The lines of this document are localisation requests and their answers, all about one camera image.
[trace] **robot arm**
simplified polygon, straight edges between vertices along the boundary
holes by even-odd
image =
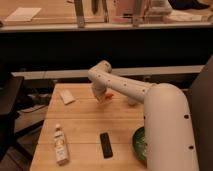
[[[151,84],[110,74],[102,61],[88,71],[95,97],[106,88],[144,102],[145,141],[149,171],[199,171],[188,101],[171,84]]]
[[[112,75],[111,71],[111,65],[107,61],[101,61],[88,71],[88,77],[93,82],[94,96],[98,100],[102,99],[106,88],[111,88],[138,102],[143,102],[145,94],[154,85]]]

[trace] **bottle cap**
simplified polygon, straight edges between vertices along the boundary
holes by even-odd
[[[60,124],[56,124],[55,125],[55,129],[60,129],[61,128],[61,125]]]

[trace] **black remote control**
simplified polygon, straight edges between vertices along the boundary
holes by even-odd
[[[104,158],[112,157],[113,153],[112,153],[112,148],[111,148],[108,133],[100,134],[100,139],[101,139],[101,146],[102,146]]]

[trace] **green bowl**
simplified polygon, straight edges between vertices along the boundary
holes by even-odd
[[[146,159],[146,142],[145,142],[145,129],[141,127],[137,129],[132,137],[132,145],[136,156],[144,164],[147,165]]]

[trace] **bottle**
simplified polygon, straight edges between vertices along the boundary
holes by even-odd
[[[66,145],[65,135],[62,131],[61,125],[56,124],[55,133],[54,133],[54,141],[55,141],[55,154],[56,161],[59,165],[64,165],[69,162],[68,149]]]

